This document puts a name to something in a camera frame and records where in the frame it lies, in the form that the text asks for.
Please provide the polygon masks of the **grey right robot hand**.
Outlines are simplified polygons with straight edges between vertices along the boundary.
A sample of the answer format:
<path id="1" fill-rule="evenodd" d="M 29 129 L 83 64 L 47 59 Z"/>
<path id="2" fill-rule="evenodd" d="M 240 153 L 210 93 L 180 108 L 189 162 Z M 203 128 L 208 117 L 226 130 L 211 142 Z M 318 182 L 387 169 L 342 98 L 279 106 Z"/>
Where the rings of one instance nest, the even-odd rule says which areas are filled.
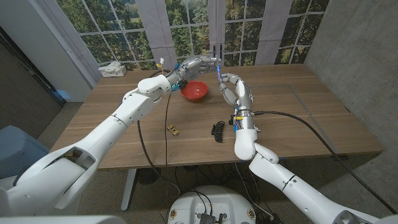
<path id="1" fill-rule="evenodd" d="M 237 95 L 227 88 L 226 82 L 235 84 Z M 240 110 L 252 110 L 253 98 L 251 90 L 240 76 L 233 73 L 222 73 L 218 75 L 218 83 L 220 91 L 228 104 L 236 105 Z"/>

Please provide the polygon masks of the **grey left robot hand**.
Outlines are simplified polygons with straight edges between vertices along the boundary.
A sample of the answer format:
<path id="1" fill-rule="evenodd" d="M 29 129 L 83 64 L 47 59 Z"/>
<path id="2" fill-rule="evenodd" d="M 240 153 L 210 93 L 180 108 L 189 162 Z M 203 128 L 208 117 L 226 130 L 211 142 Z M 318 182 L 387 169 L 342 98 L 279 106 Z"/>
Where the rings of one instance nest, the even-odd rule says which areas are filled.
<path id="1" fill-rule="evenodd" d="M 172 88 L 180 86 L 182 82 L 196 79 L 199 74 L 206 73 L 211 66 L 221 63 L 221 59 L 212 56 L 194 56 L 182 62 L 182 64 L 167 75 Z"/>

